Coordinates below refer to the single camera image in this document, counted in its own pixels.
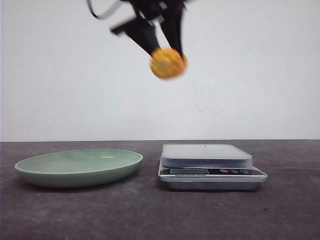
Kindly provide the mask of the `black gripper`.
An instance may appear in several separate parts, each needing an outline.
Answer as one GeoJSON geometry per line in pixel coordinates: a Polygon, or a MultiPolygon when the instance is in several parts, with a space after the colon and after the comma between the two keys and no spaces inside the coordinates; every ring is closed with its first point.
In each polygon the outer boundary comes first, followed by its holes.
{"type": "Polygon", "coordinates": [[[111,27],[116,36],[125,34],[150,56],[158,49],[156,28],[149,21],[163,18],[161,30],[170,47],[184,59],[181,31],[186,0],[130,0],[135,18],[111,27]]]}

